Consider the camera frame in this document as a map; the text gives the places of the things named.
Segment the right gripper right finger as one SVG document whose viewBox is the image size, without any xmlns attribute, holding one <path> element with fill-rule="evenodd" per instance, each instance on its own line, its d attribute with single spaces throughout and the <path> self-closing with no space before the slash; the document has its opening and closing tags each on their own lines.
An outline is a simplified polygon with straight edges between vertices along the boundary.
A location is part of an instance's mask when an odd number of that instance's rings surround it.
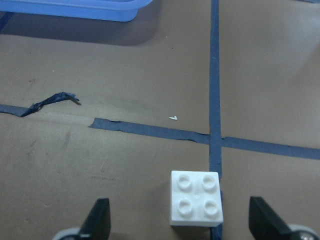
<svg viewBox="0 0 320 240">
<path fill-rule="evenodd" d="M 255 240 L 289 240 L 289 226 L 260 196 L 249 199 L 248 227 Z"/>
</svg>

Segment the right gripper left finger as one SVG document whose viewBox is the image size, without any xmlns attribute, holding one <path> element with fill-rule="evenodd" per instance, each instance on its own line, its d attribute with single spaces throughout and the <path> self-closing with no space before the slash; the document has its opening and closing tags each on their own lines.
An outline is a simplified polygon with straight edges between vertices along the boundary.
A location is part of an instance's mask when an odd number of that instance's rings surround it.
<svg viewBox="0 0 320 240">
<path fill-rule="evenodd" d="M 82 224 L 80 240 L 108 240 L 110 236 L 110 200 L 98 198 Z"/>
</svg>

